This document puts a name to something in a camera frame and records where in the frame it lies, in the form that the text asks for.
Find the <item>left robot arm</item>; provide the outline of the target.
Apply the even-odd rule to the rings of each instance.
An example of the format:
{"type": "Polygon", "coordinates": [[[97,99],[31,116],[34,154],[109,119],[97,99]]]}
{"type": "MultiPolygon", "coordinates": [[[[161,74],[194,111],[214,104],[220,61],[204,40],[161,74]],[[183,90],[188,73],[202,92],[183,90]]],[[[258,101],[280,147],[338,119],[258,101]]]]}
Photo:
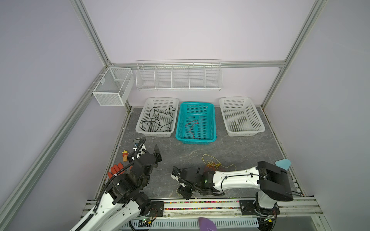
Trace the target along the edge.
{"type": "Polygon", "coordinates": [[[162,161],[158,146],[149,153],[142,137],[128,155],[128,165],[118,164],[108,172],[108,181],[94,207],[72,228],[74,231],[117,231],[139,216],[153,211],[152,201],[142,191],[162,161]]]}

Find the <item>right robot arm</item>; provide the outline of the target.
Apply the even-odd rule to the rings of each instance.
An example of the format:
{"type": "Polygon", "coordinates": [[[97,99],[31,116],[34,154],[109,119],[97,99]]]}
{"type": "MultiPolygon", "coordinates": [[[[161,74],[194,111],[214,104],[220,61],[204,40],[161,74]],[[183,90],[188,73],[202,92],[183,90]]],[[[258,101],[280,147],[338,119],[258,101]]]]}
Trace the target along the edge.
{"type": "Polygon", "coordinates": [[[256,189],[255,201],[242,204],[247,215],[267,217],[278,214],[278,202],[293,201],[293,192],[286,169],[266,161],[239,171],[206,171],[173,167],[172,178],[180,183],[178,191],[189,200],[193,193],[223,196],[230,189],[256,189]]]}

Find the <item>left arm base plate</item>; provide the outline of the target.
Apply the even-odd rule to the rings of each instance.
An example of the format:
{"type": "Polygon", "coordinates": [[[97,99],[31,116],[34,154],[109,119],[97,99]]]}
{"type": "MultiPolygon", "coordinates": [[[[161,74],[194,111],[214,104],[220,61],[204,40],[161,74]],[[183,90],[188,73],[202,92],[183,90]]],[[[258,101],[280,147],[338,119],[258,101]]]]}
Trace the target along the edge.
{"type": "Polygon", "coordinates": [[[140,213],[141,217],[163,217],[164,201],[152,201],[140,213]]]}

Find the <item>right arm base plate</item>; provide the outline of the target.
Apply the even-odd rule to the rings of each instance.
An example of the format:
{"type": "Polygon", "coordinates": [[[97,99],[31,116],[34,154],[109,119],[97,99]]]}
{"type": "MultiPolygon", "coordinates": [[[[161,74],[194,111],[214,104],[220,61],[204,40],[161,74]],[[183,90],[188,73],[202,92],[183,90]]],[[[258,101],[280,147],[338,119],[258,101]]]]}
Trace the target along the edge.
{"type": "Polygon", "coordinates": [[[267,217],[272,215],[279,215],[280,210],[277,206],[277,203],[274,204],[272,209],[266,209],[258,207],[256,200],[240,200],[240,210],[243,216],[258,216],[258,217],[267,217]]]}

